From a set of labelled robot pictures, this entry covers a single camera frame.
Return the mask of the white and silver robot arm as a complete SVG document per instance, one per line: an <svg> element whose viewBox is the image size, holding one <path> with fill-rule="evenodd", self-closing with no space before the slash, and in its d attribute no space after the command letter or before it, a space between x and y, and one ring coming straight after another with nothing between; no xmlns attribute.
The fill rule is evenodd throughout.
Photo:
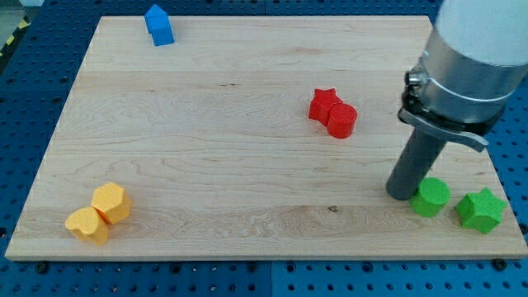
<svg viewBox="0 0 528 297"><path fill-rule="evenodd" d="M416 66L405 75L400 120L408 147L445 143L478 152L527 75L527 0L445 0Z"/></svg>

